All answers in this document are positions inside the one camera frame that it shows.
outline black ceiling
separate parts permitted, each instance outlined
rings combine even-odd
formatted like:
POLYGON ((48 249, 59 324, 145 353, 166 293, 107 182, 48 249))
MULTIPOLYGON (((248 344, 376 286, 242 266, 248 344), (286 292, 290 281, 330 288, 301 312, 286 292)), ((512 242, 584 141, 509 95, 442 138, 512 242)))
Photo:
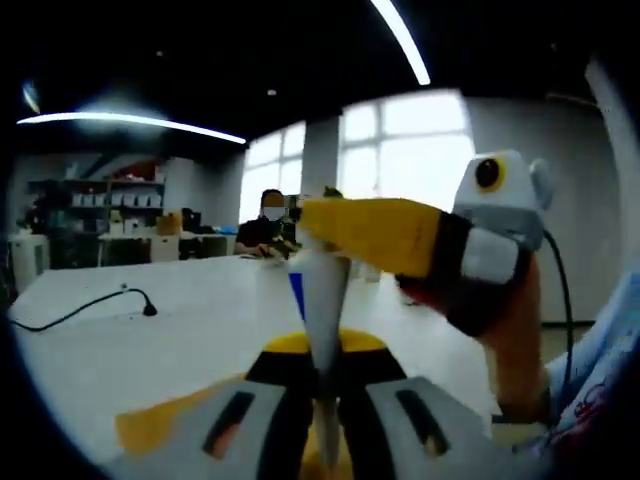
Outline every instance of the black ceiling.
MULTIPOLYGON (((235 1, 195 9, 107 9, 92 20, 59 12, 33 20, 19 71, 42 113, 88 105, 164 116, 254 139, 344 105, 419 88, 466 95, 589 97, 584 67, 590 14, 557 2, 427 2, 395 5, 429 70, 420 87, 368 0, 235 1), (267 95, 273 89, 275 96, 267 95)), ((16 118, 33 115, 19 101, 16 118)), ((215 160, 234 149, 184 132, 86 135, 57 122, 18 127, 23 151, 154 151, 215 160)))

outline black slot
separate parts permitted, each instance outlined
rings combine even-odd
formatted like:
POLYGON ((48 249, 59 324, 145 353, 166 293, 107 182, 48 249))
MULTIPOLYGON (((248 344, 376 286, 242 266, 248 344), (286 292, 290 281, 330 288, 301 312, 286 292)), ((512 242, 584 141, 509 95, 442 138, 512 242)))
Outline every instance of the black slot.
POLYGON ((402 390, 396 393, 396 397, 409 417, 420 443, 426 446, 429 440, 433 442, 437 456, 446 453, 449 442, 418 394, 413 390, 402 390))
POLYGON ((202 447, 205 453, 213 456, 213 449, 218 439, 223 433, 227 432, 229 428, 242 422, 254 397, 252 393, 238 392, 229 400, 229 403, 224 407, 224 410, 213 425, 209 435, 207 435, 207 439, 202 447))

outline fluorescent light strip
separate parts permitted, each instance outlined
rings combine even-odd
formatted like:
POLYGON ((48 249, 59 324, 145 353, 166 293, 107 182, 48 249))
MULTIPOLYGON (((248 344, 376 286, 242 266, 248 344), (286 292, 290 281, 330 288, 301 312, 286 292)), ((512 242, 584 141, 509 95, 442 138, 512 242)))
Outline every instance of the fluorescent light strip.
POLYGON ((431 79, 429 78, 427 67, 422 61, 418 47, 416 47, 413 38, 411 38, 409 29, 402 21, 396 7, 391 3, 391 0, 371 0, 371 3, 373 3, 373 6, 376 7, 380 15, 382 15, 382 18, 387 22, 391 32, 396 37, 396 40, 398 40, 405 57, 407 57, 409 61, 409 65, 411 65, 413 69, 413 74, 418 79, 418 83, 420 85, 429 85, 431 79))
POLYGON ((72 113, 51 113, 48 115, 38 115, 37 117, 23 118, 17 123, 45 123, 59 122, 62 120, 105 120, 115 122, 140 123, 143 125, 153 125, 156 127, 173 128, 175 130, 183 130, 185 132, 199 133, 209 137, 220 138, 235 143, 246 143, 244 138, 229 135, 227 133, 216 132, 206 128, 185 125, 184 123, 169 122, 167 120, 158 120, 156 118, 138 117, 136 115, 124 115, 121 113, 97 113, 97 112, 72 112, 72 113))

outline person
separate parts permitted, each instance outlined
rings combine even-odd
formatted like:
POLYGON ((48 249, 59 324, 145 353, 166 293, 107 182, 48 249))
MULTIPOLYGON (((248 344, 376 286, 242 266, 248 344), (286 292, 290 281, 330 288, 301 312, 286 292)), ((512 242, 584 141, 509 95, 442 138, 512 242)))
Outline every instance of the person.
MULTIPOLYGON (((404 293, 446 316, 444 302, 434 292, 412 288, 404 293)), ((525 281, 479 339, 496 356, 496 396, 505 419, 550 427, 514 450, 539 455, 550 449, 554 469, 564 472, 588 471, 587 460, 606 462, 605 452, 617 463, 626 445, 620 435, 634 435, 631 426, 640 425, 640 258, 626 269, 594 325, 573 346, 566 389, 567 352, 542 365, 540 300, 533 259, 525 281)))
POLYGON ((268 257, 273 255, 269 244, 280 229, 280 220, 286 213, 284 195, 280 190, 262 192, 260 214, 255 220, 240 225, 234 253, 268 257))

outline white table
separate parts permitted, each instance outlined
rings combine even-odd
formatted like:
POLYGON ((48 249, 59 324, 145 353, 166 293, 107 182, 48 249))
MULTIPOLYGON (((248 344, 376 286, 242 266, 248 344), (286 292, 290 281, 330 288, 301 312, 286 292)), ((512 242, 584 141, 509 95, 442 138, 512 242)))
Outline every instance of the white table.
MULTIPOLYGON (((127 234, 111 234, 103 233, 98 237, 98 267, 102 266, 102 260, 104 257, 104 244, 107 242, 113 242, 118 240, 152 240, 159 235, 153 232, 140 232, 140 233, 127 233, 127 234)), ((233 255, 235 246, 235 235, 222 235, 221 233, 192 233, 182 232, 180 234, 180 240, 191 240, 194 238, 224 238, 227 241, 227 255, 233 255)))
MULTIPOLYGON (((95 462, 121 452, 114 417, 246 370, 273 337, 303 329, 287 272, 219 257, 132 267, 47 271, 11 313, 43 325, 117 290, 145 290, 159 310, 127 294, 41 334, 16 329, 34 381, 55 417, 95 462)), ((393 279, 354 281, 342 324, 382 338, 409 375, 424 375, 480 414, 490 434, 495 401, 484 351, 425 307, 402 305, 393 279)))

